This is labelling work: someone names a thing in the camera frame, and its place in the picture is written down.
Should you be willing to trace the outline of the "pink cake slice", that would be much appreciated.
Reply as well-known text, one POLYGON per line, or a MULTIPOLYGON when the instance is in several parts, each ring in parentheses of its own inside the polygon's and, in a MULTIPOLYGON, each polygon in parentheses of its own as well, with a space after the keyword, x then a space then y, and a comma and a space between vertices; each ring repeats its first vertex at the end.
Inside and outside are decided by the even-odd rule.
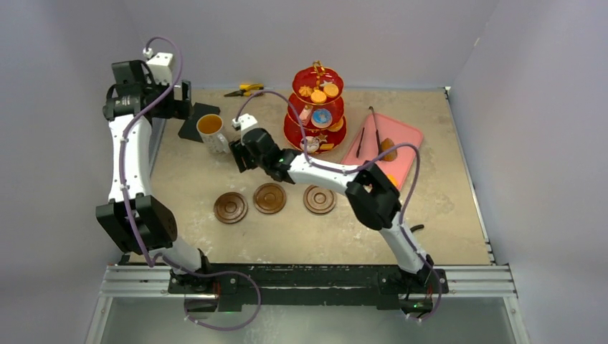
POLYGON ((312 105, 305 105, 298 115, 298 119, 303 125, 307 125, 310 122, 314 108, 312 105))

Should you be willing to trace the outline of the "blue frosted donut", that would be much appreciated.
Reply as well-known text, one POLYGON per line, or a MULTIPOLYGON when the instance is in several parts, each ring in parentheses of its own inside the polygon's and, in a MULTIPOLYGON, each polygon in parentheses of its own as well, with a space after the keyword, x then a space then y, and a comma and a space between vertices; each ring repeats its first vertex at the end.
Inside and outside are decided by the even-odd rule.
POLYGON ((329 110, 319 108, 313 111, 310 121, 316 128, 324 129, 331 126, 333 116, 329 110))

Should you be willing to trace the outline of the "orange flower cookie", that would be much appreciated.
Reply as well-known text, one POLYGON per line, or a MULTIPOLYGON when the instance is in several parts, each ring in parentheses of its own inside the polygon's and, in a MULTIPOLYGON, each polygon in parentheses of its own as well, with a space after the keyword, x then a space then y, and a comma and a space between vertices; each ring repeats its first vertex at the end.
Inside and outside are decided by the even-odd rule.
POLYGON ((298 94, 301 97, 310 97, 313 93, 313 88, 307 85, 303 85, 298 89, 298 94))

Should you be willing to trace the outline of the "round orange cookie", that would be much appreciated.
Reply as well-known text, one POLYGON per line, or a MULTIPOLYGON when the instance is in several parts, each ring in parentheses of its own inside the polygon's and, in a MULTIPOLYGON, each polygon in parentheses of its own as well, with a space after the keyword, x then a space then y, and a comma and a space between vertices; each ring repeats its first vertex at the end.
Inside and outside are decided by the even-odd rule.
POLYGON ((327 101, 327 95, 322 90, 314 89, 310 94, 310 100, 314 104, 325 104, 327 101))

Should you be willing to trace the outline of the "yellow frosted donut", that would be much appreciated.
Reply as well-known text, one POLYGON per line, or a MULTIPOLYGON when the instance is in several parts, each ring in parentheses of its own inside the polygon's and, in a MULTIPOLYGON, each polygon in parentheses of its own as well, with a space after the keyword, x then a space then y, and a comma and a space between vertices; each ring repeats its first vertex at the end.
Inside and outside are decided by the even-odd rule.
POLYGON ((328 128, 328 131, 335 133, 341 130, 344 125, 344 117, 342 117, 337 123, 333 124, 328 128))

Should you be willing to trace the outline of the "red three-tier cake stand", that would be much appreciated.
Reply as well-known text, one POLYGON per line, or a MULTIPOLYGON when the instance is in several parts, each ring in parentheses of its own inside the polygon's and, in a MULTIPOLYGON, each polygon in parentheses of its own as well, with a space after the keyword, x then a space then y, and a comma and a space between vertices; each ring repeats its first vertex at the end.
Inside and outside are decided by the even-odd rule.
POLYGON ((315 61, 296 73, 283 123, 286 140, 309 154, 334 150, 346 138, 342 98, 344 82, 337 71, 315 61))

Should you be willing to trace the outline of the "round cracker cookie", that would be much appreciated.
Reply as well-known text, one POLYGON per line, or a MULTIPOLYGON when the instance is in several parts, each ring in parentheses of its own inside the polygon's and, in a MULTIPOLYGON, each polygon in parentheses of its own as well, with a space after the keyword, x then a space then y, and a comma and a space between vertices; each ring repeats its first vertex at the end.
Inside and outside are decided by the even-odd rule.
POLYGON ((328 85, 328 86, 322 88, 322 90, 329 98, 335 98, 340 93, 340 88, 335 84, 328 85))

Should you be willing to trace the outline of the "white star cookie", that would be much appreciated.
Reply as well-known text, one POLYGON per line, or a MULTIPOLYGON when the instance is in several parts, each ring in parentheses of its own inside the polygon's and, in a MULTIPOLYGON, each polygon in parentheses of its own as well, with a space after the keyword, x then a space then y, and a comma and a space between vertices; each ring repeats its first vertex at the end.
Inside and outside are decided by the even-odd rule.
POLYGON ((320 88, 324 88, 324 87, 326 87, 326 86, 328 86, 328 85, 332 85, 332 84, 333 84, 333 82, 332 82, 332 81, 330 81, 330 80, 324 80, 324 81, 322 81, 322 82, 320 83, 319 87, 320 87, 320 88))

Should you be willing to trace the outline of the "pink serving tray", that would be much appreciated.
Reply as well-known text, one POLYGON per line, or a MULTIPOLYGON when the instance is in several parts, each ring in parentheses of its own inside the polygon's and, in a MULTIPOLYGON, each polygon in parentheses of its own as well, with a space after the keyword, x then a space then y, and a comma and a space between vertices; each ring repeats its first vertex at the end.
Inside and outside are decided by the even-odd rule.
MULTIPOLYGON (((385 138, 391 138, 394 145, 410 143, 417 148, 420 147, 423 134, 417 128, 380 113, 376 113, 375 118, 375 120, 372 118, 372 114, 364 118, 354 138, 348 142, 348 149, 341 160, 342 164, 360 166, 378 156, 375 124, 378 125, 381 141, 385 138)), ((414 162, 415 153, 411 148, 397 148, 396 151, 398 153, 396 160, 392 162, 377 161, 376 164, 386 175, 393 175, 399 182, 397 188, 401 189, 414 162)))

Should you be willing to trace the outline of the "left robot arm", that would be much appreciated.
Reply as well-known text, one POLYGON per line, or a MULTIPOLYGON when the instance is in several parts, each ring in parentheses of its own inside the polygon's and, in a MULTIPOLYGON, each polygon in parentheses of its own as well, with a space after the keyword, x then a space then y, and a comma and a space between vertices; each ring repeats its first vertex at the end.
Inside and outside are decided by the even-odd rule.
POLYGON ((162 259, 175 273, 187 273, 193 291, 207 292, 214 274, 202 266, 201 252, 178 235, 176 217, 151 188, 153 119, 189 118, 189 84, 182 82, 177 100, 174 87, 181 70, 169 53, 116 62, 112 71, 115 83, 106 93, 103 115, 113 142, 113 177, 107 202, 95 209, 96 219, 121 252, 139 254, 149 265, 162 259))

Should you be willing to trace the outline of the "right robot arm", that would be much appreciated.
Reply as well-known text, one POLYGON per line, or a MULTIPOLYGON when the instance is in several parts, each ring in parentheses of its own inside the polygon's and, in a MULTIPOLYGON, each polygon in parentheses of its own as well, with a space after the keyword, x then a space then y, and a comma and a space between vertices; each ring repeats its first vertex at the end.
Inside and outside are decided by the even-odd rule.
POLYGON ((263 128, 237 125, 239 140, 231 144, 240 171, 261 168, 277 182, 320 186, 348 199, 357 220, 378 231, 403 272, 404 286, 413 292, 431 280, 432 265, 404 220, 406 203, 375 161, 345 166, 321 161, 291 148, 280 148, 263 128))

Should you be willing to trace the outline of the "white mug with tea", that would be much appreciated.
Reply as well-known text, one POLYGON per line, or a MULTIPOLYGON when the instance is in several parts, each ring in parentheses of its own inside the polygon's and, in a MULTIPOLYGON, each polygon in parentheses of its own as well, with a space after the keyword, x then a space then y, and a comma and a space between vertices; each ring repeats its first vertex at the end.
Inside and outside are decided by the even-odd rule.
POLYGON ((210 153, 229 153, 229 141, 225 134, 224 122, 217 114, 207 114, 196 122, 196 129, 203 144, 210 153))

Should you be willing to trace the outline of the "yellow black pliers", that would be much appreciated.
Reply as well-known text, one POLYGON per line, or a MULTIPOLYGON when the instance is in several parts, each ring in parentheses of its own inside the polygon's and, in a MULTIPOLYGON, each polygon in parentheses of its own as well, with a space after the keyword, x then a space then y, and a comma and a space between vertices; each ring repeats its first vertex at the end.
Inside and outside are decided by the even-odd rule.
POLYGON ((249 97, 257 91, 263 90, 263 84, 241 84, 238 90, 224 94, 225 97, 249 97))

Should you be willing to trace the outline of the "brown croissant pastry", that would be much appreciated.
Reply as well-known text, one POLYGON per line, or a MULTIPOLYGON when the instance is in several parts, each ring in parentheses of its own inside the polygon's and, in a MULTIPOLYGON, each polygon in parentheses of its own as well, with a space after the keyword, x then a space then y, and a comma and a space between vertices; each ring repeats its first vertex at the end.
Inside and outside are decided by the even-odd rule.
POLYGON ((391 138, 385 138, 381 141, 381 152, 385 153, 383 161, 392 162, 398 157, 396 149, 393 149, 394 141, 391 138))

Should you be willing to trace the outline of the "aluminium rail frame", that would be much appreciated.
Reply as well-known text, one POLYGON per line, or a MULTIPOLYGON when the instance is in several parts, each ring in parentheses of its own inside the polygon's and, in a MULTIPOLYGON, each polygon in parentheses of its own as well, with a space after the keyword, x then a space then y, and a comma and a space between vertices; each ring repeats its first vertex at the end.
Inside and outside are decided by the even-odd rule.
MULTIPOLYGON (((347 134, 323 155, 339 162, 369 114, 382 115, 419 129, 420 175, 405 221, 424 224, 417 241, 446 273, 443 297, 509 297, 515 287, 510 270, 490 259, 490 245, 462 157, 446 95, 441 90, 349 90, 345 94, 347 134)), ((268 177, 260 170, 240 173, 227 156, 213 156, 200 143, 182 140, 180 122, 163 126, 153 167, 153 191, 177 218, 180 235, 202 249, 213 263, 396 265, 390 248, 375 231, 356 220, 344 197, 326 215, 303 205, 302 185, 285 185, 285 208, 275 215, 250 209, 233 225, 219 222, 212 205, 222 193, 251 196, 268 177)))

